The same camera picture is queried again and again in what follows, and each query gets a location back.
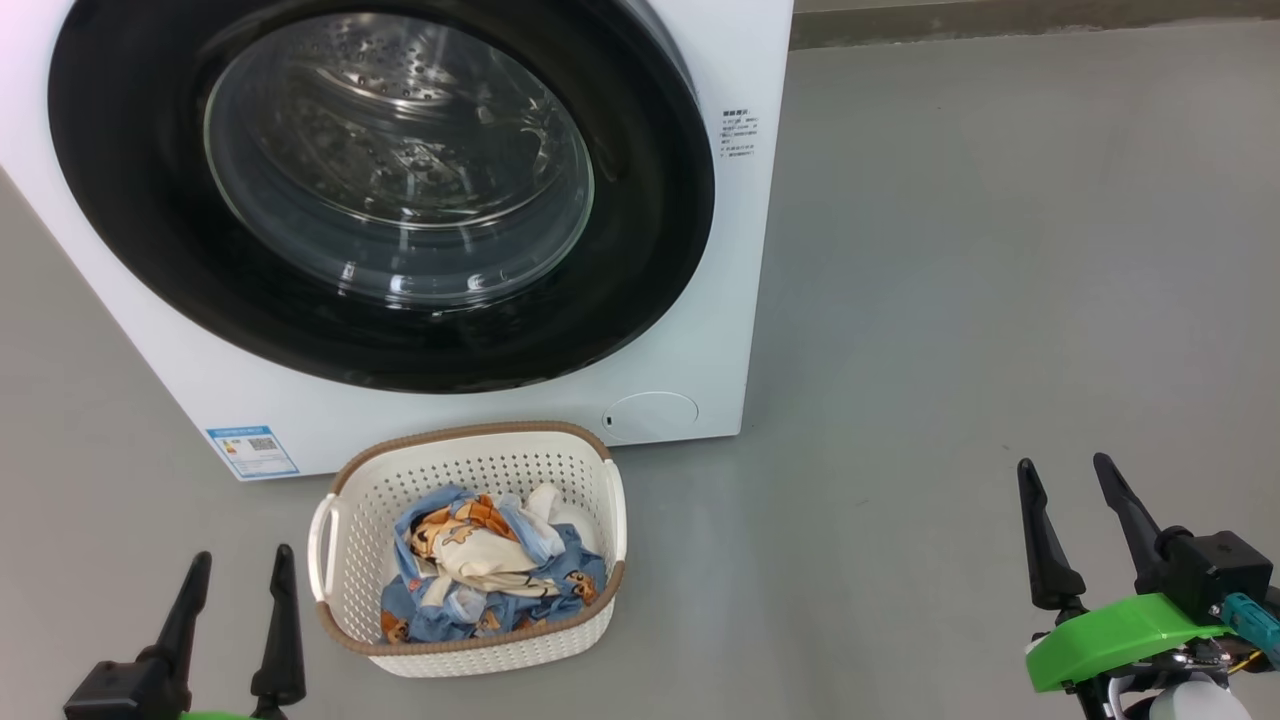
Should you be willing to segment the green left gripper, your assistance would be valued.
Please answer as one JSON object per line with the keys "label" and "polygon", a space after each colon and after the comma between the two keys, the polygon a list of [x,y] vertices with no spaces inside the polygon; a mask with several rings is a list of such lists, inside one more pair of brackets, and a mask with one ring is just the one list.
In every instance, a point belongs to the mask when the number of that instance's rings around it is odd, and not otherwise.
{"label": "green left gripper", "polygon": [[[157,639],[137,656],[140,662],[163,662],[169,684],[178,691],[189,691],[195,630],[209,596],[211,570],[212,555],[209,551],[197,552]],[[294,553],[288,544],[276,548],[269,591],[273,610],[266,644],[261,666],[250,684],[250,692],[256,698],[253,717],[284,717],[284,708],[300,703],[307,694]],[[221,711],[186,712],[178,719],[253,720]]]}

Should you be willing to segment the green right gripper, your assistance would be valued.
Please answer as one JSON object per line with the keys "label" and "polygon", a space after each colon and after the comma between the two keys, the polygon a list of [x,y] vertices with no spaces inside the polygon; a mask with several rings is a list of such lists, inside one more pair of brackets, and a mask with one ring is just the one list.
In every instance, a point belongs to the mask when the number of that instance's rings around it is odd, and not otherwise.
{"label": "green right gripper", "polygon": [[[1248,719],[1233,693],[1234,673],[1263,657],[1263,605],[1231,593],[1210,607],[1210,624],[1189,619],[1158,593],[1165,560],[1161,528],[1112,457],[1094,454],[1094,473],[1116,514],[1138,594],[1059,624],[1025,652],[1037,693],[1073,694],[1087,719]],[[1066,559],[1047,512],[1047,493],[1029,457],[1018,489],[1032,603],[1050,612],[1085,612],[1085,583]]]}

